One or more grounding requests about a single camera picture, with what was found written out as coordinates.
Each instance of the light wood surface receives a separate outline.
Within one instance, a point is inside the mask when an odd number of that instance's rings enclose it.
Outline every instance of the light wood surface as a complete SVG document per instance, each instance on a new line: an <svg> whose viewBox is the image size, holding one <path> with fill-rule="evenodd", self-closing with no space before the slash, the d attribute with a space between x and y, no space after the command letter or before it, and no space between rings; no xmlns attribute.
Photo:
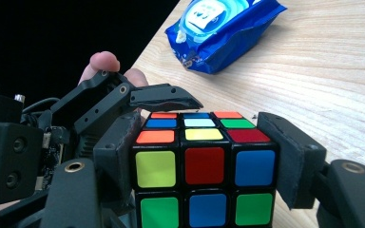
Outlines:
<svg viewBox="0 0 365 228"><path fill-rule="evenodd" d="M365 164L365 1L281 0L288 10L216 75L184 69L168 44L164 31L189 2L180 1L134 65L151 85L181 86L203 111L280 115L324 145L327 162ZM317 202L314 210L289 211L277 196L274 227L317 227L316 211Z"/></svg>

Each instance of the blue plastic package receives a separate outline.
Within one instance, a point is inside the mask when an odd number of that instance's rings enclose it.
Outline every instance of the blue plastic package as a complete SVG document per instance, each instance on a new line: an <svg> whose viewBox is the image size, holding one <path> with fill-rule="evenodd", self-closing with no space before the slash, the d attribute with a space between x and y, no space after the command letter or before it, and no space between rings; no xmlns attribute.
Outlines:
<svg viewBox="0 0 365 228"><path fill-rule="evenodd" d="M165 33L186 68L212 74L252 48L284 10L276 0L194 0Z"/></svg>

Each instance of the wet wipes package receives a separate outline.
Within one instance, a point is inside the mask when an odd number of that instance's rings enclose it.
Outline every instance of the wet wipes package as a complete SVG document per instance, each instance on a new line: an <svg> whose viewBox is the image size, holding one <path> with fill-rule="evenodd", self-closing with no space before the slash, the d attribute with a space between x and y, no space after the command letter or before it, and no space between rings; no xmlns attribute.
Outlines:
<svg viewBox="0 0 365 228"><path fill-rule="evenodd" d="M252 48L284 10L276 0L194 0L165 33L186 68L212 74Z"/></svg>

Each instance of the rubik's cube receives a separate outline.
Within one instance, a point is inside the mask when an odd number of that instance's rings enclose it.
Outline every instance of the rubik's cube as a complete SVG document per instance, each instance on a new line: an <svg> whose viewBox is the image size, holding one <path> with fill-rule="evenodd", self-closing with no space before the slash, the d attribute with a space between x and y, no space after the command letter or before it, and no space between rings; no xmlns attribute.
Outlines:
<svg viewBox="0 0 365 228"><path fill-rule="evenodd" d="M278 151L238 112L151 113L131 153L138 227L271 227Z"/></svg>

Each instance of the wire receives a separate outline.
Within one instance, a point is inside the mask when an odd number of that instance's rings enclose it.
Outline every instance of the wire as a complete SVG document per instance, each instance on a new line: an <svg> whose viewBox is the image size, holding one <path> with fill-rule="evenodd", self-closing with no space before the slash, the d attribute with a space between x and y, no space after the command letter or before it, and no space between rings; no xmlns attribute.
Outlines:
<svg viewBox="0 0 365 228"><path fill-rule="evenodd" d="M44 100L41 100L39 102L36 102L28 107L26 107L25 109L23 109L23 114L30 112L33 108L43 105L45 103L50 103L50 102L58 102L59 98L46 98Z"/></svg>

